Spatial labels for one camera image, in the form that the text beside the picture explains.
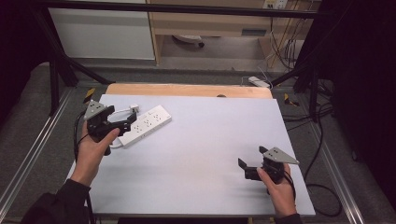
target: power strip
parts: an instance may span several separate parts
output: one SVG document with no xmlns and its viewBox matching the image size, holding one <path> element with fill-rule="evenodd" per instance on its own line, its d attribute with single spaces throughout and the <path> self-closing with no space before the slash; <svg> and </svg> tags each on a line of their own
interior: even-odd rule
<svg viewBox="0 0 396 224">
<path fill-rule="evenodd" d="M 128 147 L 160 129 L 171 120 L 172 117 L 168 112 L 161 105 L 157 105 L 150 109 L 150 111 L 137 117 L 137 120 L 131 124 L 131 131 L 120 136 L 119 140 L 124 147 Z"/>
<path fill-rule="evenodd" d="M 251 84 L 253 84 L 255 86 L 258 86 L 258 87 L 266 87 L 266 88 L 268 88 L 270 86 L 268 83 L 264 82 L 264 80 L 261 80 L 261 79 L 259 79 L 257 77 L 250 77 L 248 79 L 248 81 Z"/>
</svg>

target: black sleeve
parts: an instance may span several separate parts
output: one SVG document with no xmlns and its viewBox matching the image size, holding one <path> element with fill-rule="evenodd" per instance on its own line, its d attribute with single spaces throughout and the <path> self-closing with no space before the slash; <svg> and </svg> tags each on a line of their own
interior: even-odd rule
<svg viewBox="0 0 396 224">
<path fill-rule="evenodd" d="M 56 195 L 43 194 L 24 215 L 21 224 L 87 224 L 84 203 L 90 189 L 67 179 Z"/>
<path fill-rule="evenodd" d="M 303 224 L 299 214 L 290 215 L 288 217 L 275 218 L 276 224 Z"/>
</svg>

